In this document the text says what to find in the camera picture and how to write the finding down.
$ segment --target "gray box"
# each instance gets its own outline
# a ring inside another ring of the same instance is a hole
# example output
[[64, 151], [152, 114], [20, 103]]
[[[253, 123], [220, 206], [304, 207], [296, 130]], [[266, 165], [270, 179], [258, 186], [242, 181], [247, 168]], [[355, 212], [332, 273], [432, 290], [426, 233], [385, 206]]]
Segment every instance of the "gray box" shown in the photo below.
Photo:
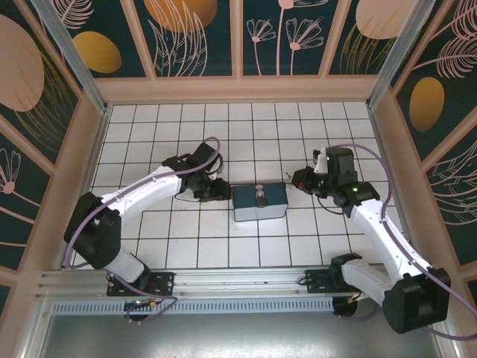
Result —
[[282, 218], [288, 208], [286, 184], [234, 186], [232, 203], [236, 222]]

